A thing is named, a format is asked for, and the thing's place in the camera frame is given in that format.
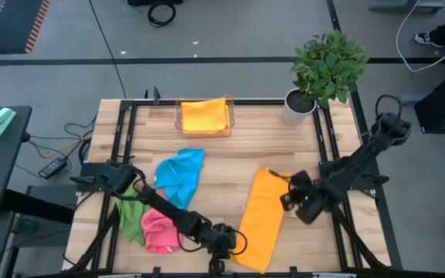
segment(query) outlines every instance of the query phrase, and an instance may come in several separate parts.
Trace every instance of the yellow cloth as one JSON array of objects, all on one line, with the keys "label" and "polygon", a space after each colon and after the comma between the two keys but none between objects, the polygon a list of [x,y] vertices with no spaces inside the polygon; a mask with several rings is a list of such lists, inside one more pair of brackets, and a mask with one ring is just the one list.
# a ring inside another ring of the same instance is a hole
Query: yellow cloth
[{"label": "yellow cloth", "polygon": [[[232,256],[234,261],[260,273],[266,271],[284,216],[280,196],[286,193],[287,182],[270,174],[266,168],[255,174],[239,224],[239,231],[248,239],[248,245],[241,255]],[[237,234],[234,252],[239,252],[244,246],[245,239]]]},{"label": "yellow cloth", "polygon": [[229,134],[229,111],[225,98],[182,103],[184,134]]}]

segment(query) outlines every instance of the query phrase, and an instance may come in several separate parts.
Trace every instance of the orange and black striped mat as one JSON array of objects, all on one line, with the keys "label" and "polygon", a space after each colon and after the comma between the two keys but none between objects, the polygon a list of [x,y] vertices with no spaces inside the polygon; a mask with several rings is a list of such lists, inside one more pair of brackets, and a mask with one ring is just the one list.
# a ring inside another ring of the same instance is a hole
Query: orange and black striped mat
[{"label": "orange and black striped mat", "polygon": [[4,0],[0,8],[0,54],[33,51],[49,0]]}]

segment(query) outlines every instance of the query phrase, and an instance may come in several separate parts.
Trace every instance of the transparent tray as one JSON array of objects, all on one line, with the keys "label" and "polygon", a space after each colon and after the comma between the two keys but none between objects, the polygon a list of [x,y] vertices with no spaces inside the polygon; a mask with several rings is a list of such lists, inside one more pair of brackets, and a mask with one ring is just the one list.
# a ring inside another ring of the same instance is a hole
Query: transparent tray
[{"label": "transparent tray", "polygon": [[[184,102],[201,102],[206,100],[215,100],[215,99],[199,99],[199,98],[189,98],[189,97],[179,97],[176,100],[176,118],[175,118],[175,127],[181,131],[184,137],[193,137],[193,138],[201,138],[201,137],[227,137],[231,134],[231,128],[235,125],[235,118],[233,115],[234,110],[234,100],[231,96],[222,96],[220,98],[224,98],[226,100],[226,107],[228,111],[228,122],[225,128],[223,129],[214,129],[208,131],[191,131],[183,129],[183,117],[182,117],[182,103]],[[206,111],[206,117],[210,117],[210,111]]]}]

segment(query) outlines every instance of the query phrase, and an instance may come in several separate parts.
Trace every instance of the wooden table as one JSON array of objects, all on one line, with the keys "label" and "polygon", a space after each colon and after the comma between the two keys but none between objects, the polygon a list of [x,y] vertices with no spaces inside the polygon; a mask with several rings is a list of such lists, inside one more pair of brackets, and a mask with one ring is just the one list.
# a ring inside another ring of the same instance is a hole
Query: wooden table
[{"label": "wooden table", "polygon": [[[120,100],[102,100],[89,162],[105,162],[111,154]],[[129,116],[125,117],[126,134]],[[201,147],[206,150],[199,186],[189,210],[200,212],[212,222],[225,222],[239,227],[246,200],[257,169],[270,167],[275,171],[296,172],[306,169],[312,178],[318,178],[320,154],[314,129],[314,118],[309,116],[303,125],[290,127],[281,119],[282,106],[238,106],[234,108],[236,124],[230,137],[183,138],[175,129],[175,108],[170,106],[140,107],[137,111],[131,162],[148,177],[152,184],[157,165],[176,155],[184,147]],[[331,115],[341,155],[351,154],[358,146],[358,132],[349,104],[331,103]],[[330,144],[321,114],[329,160]],[[120,154],[124,147],[123,135]],[[389,265],[386,242],[374,200],[360,192],[349,193],[352,214],[358,234],[377,257]],[[66,257],[77,261],[97,232],[102,204],[102,193],[96,192],[76,211]],[[114,273],[151,273],[160,266],[163,273],[206,273],[210,255],[201,250],[196,253],[179,251],[169,255],[149,253],[136,242],[125,242],[119,233]],[[343,231],[351,266],[352,252]],[[187,248],[194,245],[185,240]],[[105,267],[109,239],[104,240],[100,268]],[[272,260],[267,272],[289,272],[290,266],[298,271],[340,270],[338,252],[331,216],[322,212],[312,225],[305,225],[292,212],[287,212],[280,227]],[[63,268],[70,268],[64,263]],[[233,261],[226,261],[226,271],[252,272]]]}]

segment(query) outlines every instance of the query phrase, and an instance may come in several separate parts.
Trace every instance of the green cloth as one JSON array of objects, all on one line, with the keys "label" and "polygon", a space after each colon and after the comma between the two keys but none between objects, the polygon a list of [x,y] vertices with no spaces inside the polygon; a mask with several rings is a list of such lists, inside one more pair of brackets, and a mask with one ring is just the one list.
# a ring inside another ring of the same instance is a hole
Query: green cloth
[{"label": "green cloth", "polygon": [[[135,196],[133,187],[131,186],[123,196]],[[140,246],[145,246],[141,219],[143,214],[151,207],[139,201],[123,201],[119,198],[115,198],[114,202],[120,212],[120,230],[123,232],[123,239],[129,242],[136,241]]]}]

